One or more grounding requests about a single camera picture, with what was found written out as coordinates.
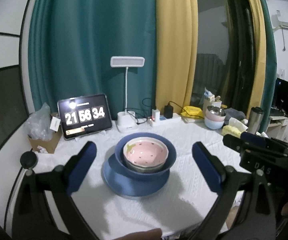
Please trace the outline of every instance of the desk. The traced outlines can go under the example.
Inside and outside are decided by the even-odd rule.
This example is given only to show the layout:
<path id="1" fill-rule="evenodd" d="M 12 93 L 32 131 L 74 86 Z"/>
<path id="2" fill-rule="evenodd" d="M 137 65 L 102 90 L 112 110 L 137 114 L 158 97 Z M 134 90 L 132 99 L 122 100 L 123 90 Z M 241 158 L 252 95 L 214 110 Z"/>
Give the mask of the desk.
<path id="1" fill-rule="evenodd" d="M 223 145 L 222 136 L 211 131 L 204 123 L 176 124 L 150 127 L 147 123 L 139 131 L 156 133 L 173 143 L 177 159 L 171 168 L 167 184 L 155 196 L 136 201 L 117 195 L 107 187 L 101 177 L 103 163 L 113 154 L 116 143 L 125 136 L 117 131 L 116 125 L 106 135 L 94 134 L 79 141 L 61 138 L 54 154 L 38 154 L 36 173 L 51 171 L 58 164 L 65 164 L 79 152 L 86 141 L 97 145 L 97 157 L 85 177 L 80 190 L 72 198 L 86 222 L 100 239 L 114 239 L 128 233 L 161 228 L 163 236 L 173 235 L 192 225 L 199 224 L 211 209 L 217 195 L 211 192 L 195 164 L 191 147 L 202 141 L 211 154 L 224 165 L 232 165 L 238 171 L 239 154 Z M 55 205 L 48 194 L 51 210 Z M 59 216 L 52 211 L 58 227 L 65 231 Z"/>
<path id="2" fill-rule="evenodd" d="M 276 138 L 278 140 L 284 140 L 283 136 L 288 124 L 288 117 L 285 116 L 270 116 L 269 124 L 266 128 L 266 134 L 270 138 Z"/>

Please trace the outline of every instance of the ceramic bowl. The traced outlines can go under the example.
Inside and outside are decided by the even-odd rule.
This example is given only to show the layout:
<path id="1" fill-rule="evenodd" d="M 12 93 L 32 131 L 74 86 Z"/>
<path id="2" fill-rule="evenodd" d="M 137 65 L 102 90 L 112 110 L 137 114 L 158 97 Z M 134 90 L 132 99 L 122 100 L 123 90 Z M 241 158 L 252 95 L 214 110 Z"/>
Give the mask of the ceramic bowl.
<path id="1" fill-rule="evenodd" d="M 124 145 L 123 154 L 129 168 L 137 172 L 153 173 L 164 165 L 168 149 L 158 139 L 138 137 Z"/>
<path id="2" fill-rule="evenodd" d="M 141 173 L 141 172 L 137 172 L 137 171 L 134 171 L 134 170 L 128 168 L 128 166 L 126 164 L 126 160 L 124 158 L 123 148 L 128 141 L 130 141 L 131 139 L 134 139 L 134 138 L 138 138 L 138 137 L 155 138 L 166 145 L 166 147 L 168 149 L 168 157 L 167 157 L 164 165 L 162 165 L 162 167 L 159 169 L 159 171 L 154 172 L 154 173 Z M 161 176 L 166 171 L 168 171 L 176 161 L 176 150 L 175 150 L 174 145 L 169 140 L 167 140 L 163 136 L 160 136 L 160 135 L 157 135 L 154 133 L 146 133 L 146 132 L 132 133 L 130 135 L 123 137 L 117 143 L 117 145 L 115 147 L 114 154 L 115 154 L 115 158 L 116 158 L 117 162 L 121 165 L 121 167 L 124 169 L 124 171 L 129 176 L 131 176 L 135 179 L 140 179 L 140 180 L 155 179 L 155 178 Z"/>
<path id="3" fill-rule="evenodd" d="M 225 120 L 225 115 L 219 116 L 219 115 L 213 114 L 208 109 L 206 109 L 205 116 L 207 117 L 207 119 L 214 121 L 214 122 L 222 122 Z"/>
<path id="4" fill-rule="evenodd" d="M 222 128 L 224 125 L 224 121 L 222 122 L 216 122 L 208 119 L 207 117 L 204 118 L 205 125 L 210 128 L 211 130 L 217 130 L 219 128 Z"/>
<path id="5" fill-rule="evenodd" d="M 226 115 L 223 108 L 217 106 L 208 106 L 207 110 L 210 111 L 212 114 L 223 116 Z"/>

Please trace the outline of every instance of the curtain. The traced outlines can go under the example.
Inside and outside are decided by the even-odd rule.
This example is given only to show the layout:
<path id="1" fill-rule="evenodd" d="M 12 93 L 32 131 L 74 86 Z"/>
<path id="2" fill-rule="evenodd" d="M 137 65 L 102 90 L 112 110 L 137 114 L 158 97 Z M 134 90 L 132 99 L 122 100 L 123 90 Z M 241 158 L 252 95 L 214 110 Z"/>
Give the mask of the curtain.
<path id="1" fill-rule="evenodd" d="M 266 36 L 262 5 L 260 0 L 249 0 L 249 4 L 253 15 L 256 61 L 253 89 L 246 114 L 247 118 L 252 107 L 261 105 L 266 65 Z"/>
<path id="2" fill-rule="evenodd" d="M 60 99 L 105 93 L 116 118 L 124 109 L 125 68 L 111 68 L 111 56 L 145 58 L 144 67 L 129 69 L 128 106 L 145 109 L 144 98 L 154 104 L 156 0 L 36 0 L 28 51 L 36 110 L 47 102 L 57 111 Z"/>
<path id="3" fill-rule="evenodd" d="M 189 105 L 197 55 L 197 0 L 156 0 L 156 106 Z"/>
<path id="4" fill-rule="evenodd" d="M 273 102 L 276 72 L 277 72 L 277 58 L 275 49 L 274 33 L 271 27 L 271 19 L 268 11 L 266 0 L 261 0 L 266 32 L 266 70 L 265 70 L 265 85 L 262 97 L 261 108 L 264 110 L 263 120 L 259 128 L 259 132 L 266 131 L 269 124 L 269 113 L 271 104 Z"/>

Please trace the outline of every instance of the white plug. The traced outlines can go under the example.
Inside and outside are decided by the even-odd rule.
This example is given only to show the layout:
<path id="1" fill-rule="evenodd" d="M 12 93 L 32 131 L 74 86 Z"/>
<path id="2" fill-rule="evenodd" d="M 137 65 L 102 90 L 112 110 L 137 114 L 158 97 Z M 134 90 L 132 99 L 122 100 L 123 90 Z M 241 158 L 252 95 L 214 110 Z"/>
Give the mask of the white plug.
<path id="1" fill-rule="evenodd" d="M 154 122 L 160 121 L 160 114 L 161 112 L 158 109 L 152 109 L 152 120 Z"/>

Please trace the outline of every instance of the gray cloth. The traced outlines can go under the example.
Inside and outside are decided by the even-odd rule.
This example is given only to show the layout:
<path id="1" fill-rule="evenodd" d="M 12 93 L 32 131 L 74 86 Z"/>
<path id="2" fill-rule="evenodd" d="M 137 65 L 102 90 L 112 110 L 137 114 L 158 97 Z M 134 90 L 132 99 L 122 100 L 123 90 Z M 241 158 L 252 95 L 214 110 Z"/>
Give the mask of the gray cloth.
<path id="1" fill-rule="evenodd" d="M 225 121 L 224 124 L 228 125 L 228 121 L 231 117 L 234 117 L 235 119 L 237 119 L 238 121 L 241 121 L 243 119 L 246 118 L 245 114 L 241 111 L 237 111 L 234 108 L 228 108 L 224 110 L 226 117 L 225 117 Z"/>

